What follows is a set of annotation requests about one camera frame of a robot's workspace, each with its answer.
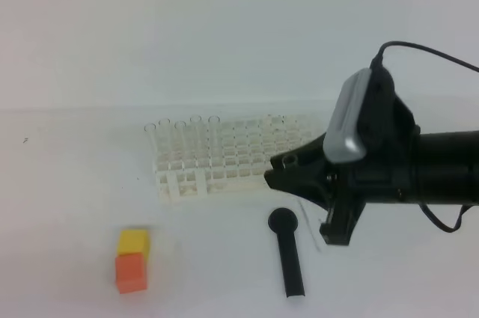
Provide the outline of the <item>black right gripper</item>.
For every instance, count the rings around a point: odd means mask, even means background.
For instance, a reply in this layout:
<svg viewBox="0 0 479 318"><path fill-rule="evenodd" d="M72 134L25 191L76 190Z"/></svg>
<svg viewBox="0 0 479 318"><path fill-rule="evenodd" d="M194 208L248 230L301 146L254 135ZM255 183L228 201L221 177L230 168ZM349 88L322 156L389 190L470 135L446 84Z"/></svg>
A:
<svg viewBox="0 0 479 318"><path fill-rule="evenodd" d="M412 141L418 134L411 111L395 93L390 129L381 147L356 162L333 164L323 151L326 134L270 159L264 174L273 190L288 193L328 211L320 234L329 245L349 245L368 201L397 200L412 186Z"/></svg>

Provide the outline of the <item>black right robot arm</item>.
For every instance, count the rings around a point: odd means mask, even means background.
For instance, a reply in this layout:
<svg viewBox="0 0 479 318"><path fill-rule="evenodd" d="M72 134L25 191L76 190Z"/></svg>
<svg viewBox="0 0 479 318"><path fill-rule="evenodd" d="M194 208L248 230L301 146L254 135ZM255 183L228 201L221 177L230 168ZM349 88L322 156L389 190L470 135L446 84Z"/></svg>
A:
<svg viewBox="0 0 479 318"><path fill-rule="evenodd" d="M375 84L361 104L359 134L366 155L351 163L326 158L326 137L271 159L264 174L274 190L304 198L328 215L320 234L329 245L349 245L368 203L417 204L444 232L431 204L478 205L478 133L422 134L411 111L391 88Z"/></svg>

